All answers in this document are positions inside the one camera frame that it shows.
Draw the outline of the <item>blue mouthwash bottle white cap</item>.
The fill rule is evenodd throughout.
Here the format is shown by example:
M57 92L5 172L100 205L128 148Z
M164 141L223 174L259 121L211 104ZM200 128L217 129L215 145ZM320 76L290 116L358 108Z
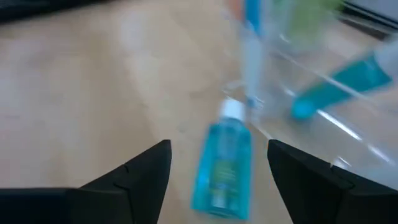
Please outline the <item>blue mouthwash bottle white cap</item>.
M209 125L191 206L199 212L246 220L251 197L252 137L245 105L226 98Z
M290 113L308 119L318 110L341 103L356 93L389 85L398 78L398 35L336 70L328 81L314 84L295 97Z

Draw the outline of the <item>clear acrylic holder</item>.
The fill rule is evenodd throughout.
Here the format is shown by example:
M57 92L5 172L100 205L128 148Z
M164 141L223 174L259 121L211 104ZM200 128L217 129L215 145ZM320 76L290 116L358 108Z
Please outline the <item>clear acrylic holder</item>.
M389 85L295 119L296 96L362 54L398 35L398 0L343 0L312 44L291 45L280 34L282 0L262 0L263 69L249 121L278 139L380 184L398 189L398 78ZM241 74L242 23L232 20L240 73L224 90L246 103Z

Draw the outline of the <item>blue toothbrush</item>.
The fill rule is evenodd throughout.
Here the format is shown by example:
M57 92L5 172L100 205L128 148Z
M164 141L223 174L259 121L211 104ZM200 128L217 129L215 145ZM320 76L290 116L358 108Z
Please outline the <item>blue toothbrush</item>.
M263 69L262 0L243 0L241 74L246 103L256 104L256 88Z

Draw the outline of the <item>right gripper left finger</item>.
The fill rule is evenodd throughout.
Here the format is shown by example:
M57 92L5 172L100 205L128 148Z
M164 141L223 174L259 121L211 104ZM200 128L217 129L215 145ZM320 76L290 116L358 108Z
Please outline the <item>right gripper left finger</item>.
M165 139L79 188L0 189L0 224L157 224L171 161Z

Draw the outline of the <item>white green wipes canister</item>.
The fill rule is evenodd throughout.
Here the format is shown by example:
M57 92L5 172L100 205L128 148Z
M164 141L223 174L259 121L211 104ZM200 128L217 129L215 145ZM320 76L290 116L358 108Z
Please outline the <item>white green wipes canister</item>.
M312 44L343 0L282 0L280 38L291 45Z

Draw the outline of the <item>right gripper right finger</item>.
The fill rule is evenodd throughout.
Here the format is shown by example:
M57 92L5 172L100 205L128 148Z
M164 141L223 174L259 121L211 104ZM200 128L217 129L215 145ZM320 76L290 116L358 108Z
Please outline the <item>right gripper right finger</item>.
M294 224L398 224L398 190L276 139L267 159Z

